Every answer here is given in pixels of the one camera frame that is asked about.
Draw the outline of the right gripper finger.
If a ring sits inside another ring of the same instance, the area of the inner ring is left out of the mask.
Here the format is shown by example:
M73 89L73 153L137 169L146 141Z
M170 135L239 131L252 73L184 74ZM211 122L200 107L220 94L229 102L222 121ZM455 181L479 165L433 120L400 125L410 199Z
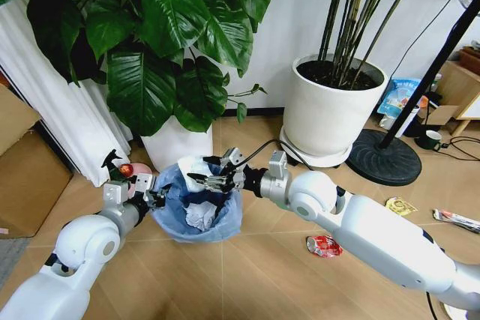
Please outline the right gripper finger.
M233 177L226 175L202 175L198 173L188 173L187 176L198 184L204 186L208 191L215 193L228 193L236 187Z
M213 167L213 175L228 177L235 173L235 164L228 157L210 156L202 160Z

